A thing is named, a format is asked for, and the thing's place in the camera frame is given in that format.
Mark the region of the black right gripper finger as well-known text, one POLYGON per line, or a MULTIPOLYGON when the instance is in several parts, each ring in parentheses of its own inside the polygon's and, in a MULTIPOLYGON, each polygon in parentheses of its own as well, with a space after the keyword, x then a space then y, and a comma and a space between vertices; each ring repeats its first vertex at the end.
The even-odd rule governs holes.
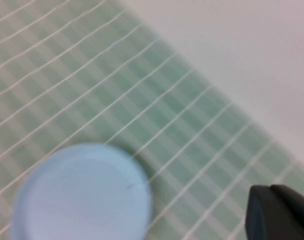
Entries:
POLYGON ((304 196, 283 184, 253 185, 244 227, 248 240, 304 240, 304 196))

